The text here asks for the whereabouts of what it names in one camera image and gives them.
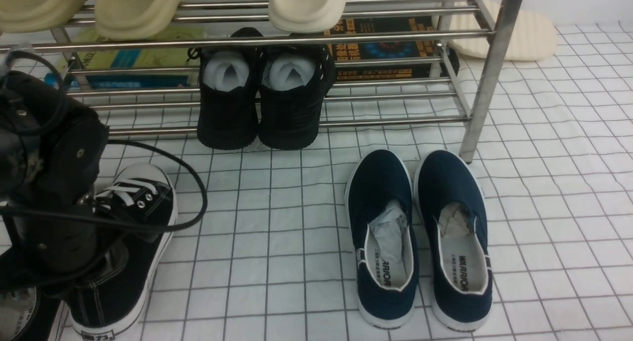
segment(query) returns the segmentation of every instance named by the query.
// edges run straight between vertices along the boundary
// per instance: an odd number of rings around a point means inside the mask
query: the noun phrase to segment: white tiled floor
[[[387,332],[358,312],[344,185],[355,163],[374,149],[393,150],[410,170],[430,150],[459,149],[463,127],[431,125],[323,132],[300,152],[257,143],[213,152],[196,140],[157,141],[200,172],[210,204],[204,221],[177,233],[165,253],[144,322],[117,339],[630,341],[633,26],[558,30],[555,57],[504,65],[470,166],[486,195],[496,284],[491,316],[480,330],[456,334],[430,311],[430,255],[419,220],[413,319]],[[459,74],[471,100],[482,64],[466,61]],[[412,89],[380,88],[387,90]],[[454,113],[447,100],[342,102],[323,110],[330,120]],[[103,118],[113,127],[182,126],[193,124],[197,113]],[[108,147],[100,183],[136,161],[156,163],[177,179],[183,221],[197,211],[201,201],[190,176],[143,150]],[[77,336],[66,328],[63,339]]]

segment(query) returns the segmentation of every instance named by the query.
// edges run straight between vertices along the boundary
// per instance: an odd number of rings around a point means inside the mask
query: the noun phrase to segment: shoe rack leg
[[[57,43],[71,43],[72,42],[65,28],[52,28],[50,29],[50,34],[52,34],[52,37],[55,39],[55,42]],[[77,54],[77,52],[72,52],[72,53],[63,52],[61,55],[63,55],[64,58],[66,59],[66,62],[68,62],[69,69],[70,68],[83,69],[81,60],[79,59],[79,55]],[[74,76],[74,77],[75,77],[75,80],[77,80],[77,84],[79,84],[79,89],[81,89],[81,91],[92,89],[92,86],[88,82],[88,79],[86,78],[86,76]]]
[[[442,7],[454,7],[455,4],[450,2],[450,1],[446,1],[442,3]],[[452,19],[452,15],[439,15],[438,19],[437,19],[437,31],[448,31],[449,28],[451,27],[451,19]],[[434,48],[434,56],[436,57],[440,57],[443,53],[443,48],[446,48],[446,40],[437,40],[436,44],[440,44],[440,45],[436,45]],[[435,62],[433,64],[431,64],[431,70],[429,73],[429,77],[430,78],[439,78],[439,76],[441,75],[442,70],[440,67],[439,62]]]
[[[461,149],[459,150],[459,156],[466,163],[471,163],[473,156],[475,156],[479,136],[481,136],[481,130],[488,115],[490,101],[495,93],[501,67],[508,51],[522,1],[501,1],[497,24],[495,25],[495,34],[493,34],[494,37],[488,50],[488,57],[486,57],[481,80],[479,80],[479,88],[477,88],[477,94],[473,101],[470,121],[466,123],[466,134],[464,134]]]

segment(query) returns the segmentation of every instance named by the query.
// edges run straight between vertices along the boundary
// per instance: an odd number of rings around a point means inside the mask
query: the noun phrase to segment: shoe rack
[[[456,5],[456,3],[466,3],[466,5]],[[471,162],[479,136],[481,134],[484,120],[488,115],[488,108],[493,97],[493,92],[497,86],[497,80],[501,66],[508,49],[509,40],[513,32],[522,0],[502,0],[501,10],[497,19],[483,6],[482,0],[348,0],[343,18],[358,17],[403,17],[403,16],[430,16],[438,15],[439,23],[437,30],[433,32],[391,32],[391,33],[355,33],[345,35],[308,35],[306,37],[266,37],[266,38],[239,38],[239,39],[203,39],[187,41],[130,41],[130,42],[108,42],[108,43],[72,43],[66,32],[68,27],[93,26],[94,19],[89,17],[75,18],[64,26],[51,30],[56,43],[34,44],[33,48],[38,53],[63,53],[68,60],[68,71],[65,75],[75,76],[80,85],[79,91],[73,91],[69,95],[74,98],[87,96],[121,96],[121,95],[156,95],[172,93],[197,93],[197,87],[187,88],[159,88],[159,89],[92,89],[87,76],[90,75],[122,75],[131,73],[178,73],[183,71],[197,71],[197,67],[177,67],[177,68],[133,68],[133,69],[106,69],[106,70],[86,70],[81,68],[81,63],[77,59],[77,51],[99,51],[117,49],[142,49],[142,48],[192,48],[197,46],[270,46],[279,44],[323,44],[323,43],[368,43],[368,42],[389,42],[389,41],[428,41],[435,40],[436,47],[432,57],[416,59],[381,59],[381,60],[360,60],[353,62],[338,62],[337,68],[353,68],[355,66],[374,65],[377,68],[400,62],[402,64],[431,64],[431,74],[429,78],[407,79],[407,80],[371,80],[366,82],[341,82],[336,83],[334,88],[352,88],[361,86],[407,86],[407,85],[448,85],[449,90],[443,91],[420,91],[403,93],[381,93],[370,95],[328,95],[326,102],[360,102],[364,100],[405,100],[410,98],[454,98],[459,115],[434,116],[434,117],[408,117],[390,118],[376,120],[345,120],[345,121],[322,121],[319,125],[323,128],[342,127],[386,127],[391,125],[424,125],[442,123],[463,123],[466,126],[466,133],[462,141],[459,155],[466,162]],[[364,5],[365,8],[380,5],[397,5],[397,10],[349,10],[355,5]],[[178,12],[173,19],[174,23],[244,23],[267,21],[266,14],[217,14],[218,10],[244,10],[253,12],[253,9],[260,9],[265,12],[268,7],[266,1],[231,1],[226,3],[216,2],[183,2],[178,8]],[[93,14],[94,6],[86,5],[82,8],[82,14]],[[205,15],[184,15],[191,10]],[[451,18],[453,15],[473,14],[481,26],[477,30],[450,31]],[[446,52],[446,41],[451,39],[472,39],[485,37],[490,44],[488,57],[486,58],[479,88],[472,105],[468,105],[465,95],[456,80],[456,73],[452,70]],[[0,51],[6,52],[12,46],[0,47]],[[445,64],[448,76],[440,76],[440,64]],[[97,111],[113,111],[122,109],[136,109],[138,115],[142,115],[143,109],[173,109],[197,107],[199,102],[135,102],[129,104],[108,104],[93,105]],[[112,137],[118,138],[139,138],[141,136],[159,136],[168,138],[169,136],[195,135],[195,127],[155,127],[155,128],[131,128],[113,129],[110,132]]]

